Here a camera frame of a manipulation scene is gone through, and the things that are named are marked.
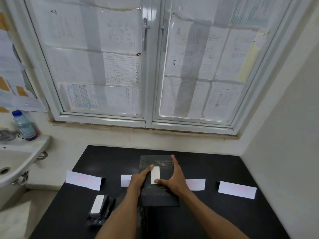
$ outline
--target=black countertop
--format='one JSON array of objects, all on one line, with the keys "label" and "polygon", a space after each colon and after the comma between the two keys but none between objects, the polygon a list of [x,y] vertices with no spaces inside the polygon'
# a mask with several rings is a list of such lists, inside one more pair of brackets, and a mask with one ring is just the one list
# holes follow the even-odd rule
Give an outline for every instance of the black countertop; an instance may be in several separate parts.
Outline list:
[{"label": "black countertop", "polygon": [[[96,195],[116,198],[121,174],[138,173],[141,155],[174,154],[186,179],[206,179],[197,197],[225,217],[250,238],[289,238],[258,188],[255,199],[218,193],[217,181],[258,187],[238,156],[184,153],[132,148],[88,146],[73,171],[106,178],[100,191],[64,183],[30,239],[94,238],[98,229],[86,226],[86,217]],[[152,238],[207,238],[199,222],[181,201],[180,207],[151,207],[149,228]]]}]

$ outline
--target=hand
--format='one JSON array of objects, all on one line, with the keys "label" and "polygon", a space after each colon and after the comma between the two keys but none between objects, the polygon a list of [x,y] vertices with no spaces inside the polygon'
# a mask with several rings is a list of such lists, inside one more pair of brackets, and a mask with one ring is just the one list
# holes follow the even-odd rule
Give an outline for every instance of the hand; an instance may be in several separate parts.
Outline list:
[{"label": "hand", "polygon": [[139,174],[133,174],[131,177],[129,187],[127,188],[127,191],[137,193],[137,196],[139,196],[141,194],[141,186],[146,178],[146,175],[153,168],[154,168],[154,165],[151,165],[151,166],[148,166]]},{"label": "hand", "polygon": [[159,185],[167,186],[174,194],[179,197],[183,197],[188,192],[190,192],[190,189],[186,184],[185,176],[181,171],[181,167],[178,165],[178,161],[176,160],[174,155],[172,155],[172,159],[174,163],[173,176],[169,180],[156,179],[154,180],[154,182]]}]

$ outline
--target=black wrapped package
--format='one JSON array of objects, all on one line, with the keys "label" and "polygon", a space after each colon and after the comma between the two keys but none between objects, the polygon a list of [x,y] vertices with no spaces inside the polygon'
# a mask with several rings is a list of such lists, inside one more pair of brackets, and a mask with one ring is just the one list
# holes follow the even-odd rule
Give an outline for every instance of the black wrapped package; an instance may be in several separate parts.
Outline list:
[{"label": "black wrapped package", "polygon": [[[163,156],[141,156],[139,172],[143,171],[150,165],[159,167],[161,179],[170,179],[174,173],[173,160],[170,155]],[[139,197],[141,206],[179,206],[178,196],[173,194],[169,188],[164,185],[151,184],[151,172],[141,187]]]}]

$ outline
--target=sink drain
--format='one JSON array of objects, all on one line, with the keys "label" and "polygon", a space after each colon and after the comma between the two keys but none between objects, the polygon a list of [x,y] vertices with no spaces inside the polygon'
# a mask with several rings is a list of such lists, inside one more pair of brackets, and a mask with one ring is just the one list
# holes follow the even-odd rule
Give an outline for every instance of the sink drain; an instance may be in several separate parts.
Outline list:
[{"label": "sink drain", "polygon": [[10,167],[5,167],[3,169],[0,169],[0,175],[4,175],[9,171],[10,171]]}]

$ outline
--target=plastic bottle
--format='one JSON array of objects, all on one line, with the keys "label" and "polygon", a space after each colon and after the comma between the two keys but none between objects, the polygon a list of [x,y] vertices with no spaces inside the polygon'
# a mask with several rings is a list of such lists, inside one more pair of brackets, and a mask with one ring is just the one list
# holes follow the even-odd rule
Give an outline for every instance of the plastic bottle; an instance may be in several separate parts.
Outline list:
[{"label": "plastic bottle", "polygon": [[12,115],[18,129],[27,141],[32,141],[38,137],[32,127],[31,122],[28,120],[28,118],[26,118],[25,115],[22,114],[21,111],[14,111],[12,112]]}]

